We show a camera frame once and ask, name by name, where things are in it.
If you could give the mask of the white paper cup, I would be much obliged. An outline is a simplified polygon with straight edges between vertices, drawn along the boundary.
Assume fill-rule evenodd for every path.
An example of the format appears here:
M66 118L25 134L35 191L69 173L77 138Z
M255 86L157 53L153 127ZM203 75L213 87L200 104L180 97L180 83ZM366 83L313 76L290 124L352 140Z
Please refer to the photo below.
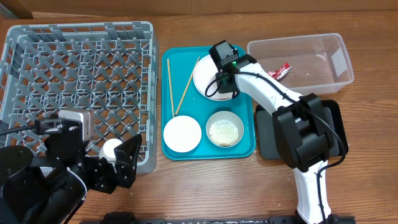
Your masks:
M99 151L99 158L105 158L110 163L116 162L116 155L114 149L121 145L123 142L119 139L113 138L107 140Z

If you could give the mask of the metal bowl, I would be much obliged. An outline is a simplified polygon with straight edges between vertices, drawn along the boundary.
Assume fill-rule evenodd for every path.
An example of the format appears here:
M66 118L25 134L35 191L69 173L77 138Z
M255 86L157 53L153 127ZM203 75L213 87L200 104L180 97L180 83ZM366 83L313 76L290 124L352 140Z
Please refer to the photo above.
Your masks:
M235 113L219 111L209 117L206 135L218 147L233 147L243 138L244 125Z

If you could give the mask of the red snack wrapper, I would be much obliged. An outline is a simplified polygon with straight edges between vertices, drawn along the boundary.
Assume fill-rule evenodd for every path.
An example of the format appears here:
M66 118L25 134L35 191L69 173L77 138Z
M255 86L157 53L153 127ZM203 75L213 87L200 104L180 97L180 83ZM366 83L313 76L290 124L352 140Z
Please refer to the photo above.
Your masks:
M292 67L287 62L285 62L283 66L281 66L278 70L269 71L267 72L267 74L279 82L287 76L291 68Z

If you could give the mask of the white rice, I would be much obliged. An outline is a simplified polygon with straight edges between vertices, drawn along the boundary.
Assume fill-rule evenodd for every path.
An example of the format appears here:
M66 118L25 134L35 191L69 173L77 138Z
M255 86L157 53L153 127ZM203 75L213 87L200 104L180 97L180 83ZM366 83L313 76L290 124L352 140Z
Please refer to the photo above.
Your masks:
M221 147L229 147L237 143L239 131L235 124L228 120L214 122L209 128L210 140Z

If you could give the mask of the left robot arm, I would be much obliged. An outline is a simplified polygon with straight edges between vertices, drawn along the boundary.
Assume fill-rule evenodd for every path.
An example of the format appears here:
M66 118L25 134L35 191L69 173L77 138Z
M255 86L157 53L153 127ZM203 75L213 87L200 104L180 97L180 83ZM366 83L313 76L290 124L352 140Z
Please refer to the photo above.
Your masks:
M142 137L115 148L116 162L87 157L79 135L54 134L46 155L25 146L1 149L1 223L61 223L83 204L89 190L111 194L136 179Z

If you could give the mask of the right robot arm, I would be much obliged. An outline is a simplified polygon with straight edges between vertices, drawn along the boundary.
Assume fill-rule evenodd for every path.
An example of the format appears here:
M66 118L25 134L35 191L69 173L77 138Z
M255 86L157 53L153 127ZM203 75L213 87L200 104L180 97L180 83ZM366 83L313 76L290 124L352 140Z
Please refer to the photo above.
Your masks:
M327 123L322 100L283 86L254 57L239 55L226 40L212 46L209 55L217 69L211 83L218 93L245 93L272 116L277 152L294 172L301 221L331 223L326 170L344 161L347 143Z

